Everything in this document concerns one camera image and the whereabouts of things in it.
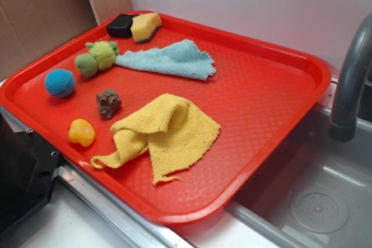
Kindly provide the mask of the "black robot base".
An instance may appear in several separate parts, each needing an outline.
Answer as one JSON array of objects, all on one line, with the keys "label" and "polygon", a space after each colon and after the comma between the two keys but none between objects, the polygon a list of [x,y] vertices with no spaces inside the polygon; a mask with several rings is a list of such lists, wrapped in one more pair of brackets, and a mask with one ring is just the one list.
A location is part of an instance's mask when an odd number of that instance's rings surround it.
[{"label": "black robot base", "polygon": [[49,203],[60,161],[39,133],[15,132],[1,116],[1,235]]}]

